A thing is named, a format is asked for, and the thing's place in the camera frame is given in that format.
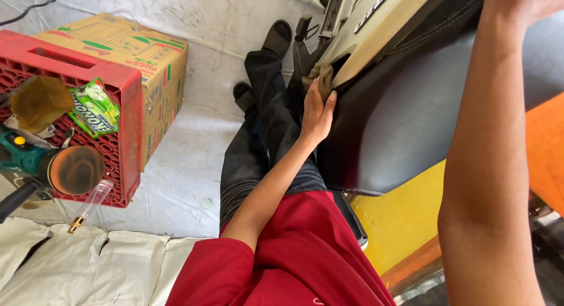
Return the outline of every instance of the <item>foot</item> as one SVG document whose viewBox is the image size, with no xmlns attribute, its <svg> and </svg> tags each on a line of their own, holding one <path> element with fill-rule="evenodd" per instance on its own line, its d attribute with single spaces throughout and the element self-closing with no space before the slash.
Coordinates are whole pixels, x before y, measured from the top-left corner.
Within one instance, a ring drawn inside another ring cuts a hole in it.
<svg viewBox="0 0 564 306">
<path fill-rule="evenodd" d="M 245 113 L 245 118 L 257 108 L 257 100 L 253 89 L 245 82 L 239 82 L 233 87 L 233 97 L 235 103 Z"/>
<path fill-rule="evenodd" d="M 282 59 L 290 48 L 291 42 L 292 28 L 286 21 L 278 20 L 274 22 L 268 31 L 262 49 L 272 51 Z"/>
</svg>

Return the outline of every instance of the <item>green power tool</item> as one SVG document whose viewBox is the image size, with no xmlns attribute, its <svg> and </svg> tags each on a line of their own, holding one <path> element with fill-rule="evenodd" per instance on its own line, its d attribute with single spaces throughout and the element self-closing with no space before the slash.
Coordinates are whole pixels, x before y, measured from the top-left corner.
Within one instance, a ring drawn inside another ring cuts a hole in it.
<svg viewBox="0 0 564 306">
<path fill-rule="evenodd" d="M 22 136 L 0 123 L 0 171 L 26 174 L 24 185 L 0 201 L 0 223 L 33 193 L 43 188 L 62 194 L 91 191 L 104 173 L 104 158 L 89 146 L 46 150 L 25 142 Z"/>
</svg>

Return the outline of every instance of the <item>beige plastic panel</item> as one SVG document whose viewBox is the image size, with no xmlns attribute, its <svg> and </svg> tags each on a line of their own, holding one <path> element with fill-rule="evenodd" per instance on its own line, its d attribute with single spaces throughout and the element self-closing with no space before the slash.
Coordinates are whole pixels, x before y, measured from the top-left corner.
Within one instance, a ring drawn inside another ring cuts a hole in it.
<svg viewBox="0 0 564 306">
<path fill-rule="evenodd" d="M 377 2 L 361 0 L 321 58 L 334 63 L 351 54 L 333 79 L 333 87 L 356 76 L 427 1 L 385 0 L 355 34 L 356 26 Z"/>
</svg>

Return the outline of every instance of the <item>clear plastic tube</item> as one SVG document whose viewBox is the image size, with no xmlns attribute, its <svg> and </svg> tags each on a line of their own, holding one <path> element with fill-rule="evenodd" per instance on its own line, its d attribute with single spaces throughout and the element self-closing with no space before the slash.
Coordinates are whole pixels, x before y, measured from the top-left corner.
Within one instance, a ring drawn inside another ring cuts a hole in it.
<svg viewBox="0 0 564 306">
<path fill-rule="evenodd" d="M 76 213 L 74 214 L 74 221 L 70 224 L 71 227 L 68 230 L 68 233 L 74 233 L 76 229 L 80 228 L 81 224 L 83 224 L 88 217 L 92 215 L 94 210 L 100 206 L 112 188 L 112 181 L 102 180 L 96 188 L 92 190 L 92 193 L 88 195 L 86 201 L 84 201 L 82 206 L 76 210 Z"/>
</svg>

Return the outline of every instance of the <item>black pants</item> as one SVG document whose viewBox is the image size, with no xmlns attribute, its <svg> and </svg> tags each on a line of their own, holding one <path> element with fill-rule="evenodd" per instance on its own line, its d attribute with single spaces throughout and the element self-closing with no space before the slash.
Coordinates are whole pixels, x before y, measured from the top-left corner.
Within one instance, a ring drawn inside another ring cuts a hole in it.
<svg viewBox="0 0 564 306">
<path fill-rule="evenodd" d="M 225 152 L 220 187 L 220 228 L 233 217 L 266 173 L 290 150 L 301 131 L 297 105 L 286 90 L 278 56 L 265 50 L 250 52 L 245 59 L 245 69 L 258 109 L 246 116 Z M 286 194 L 311 190 L 327 190 L 313 153 Z"/>
</svg>

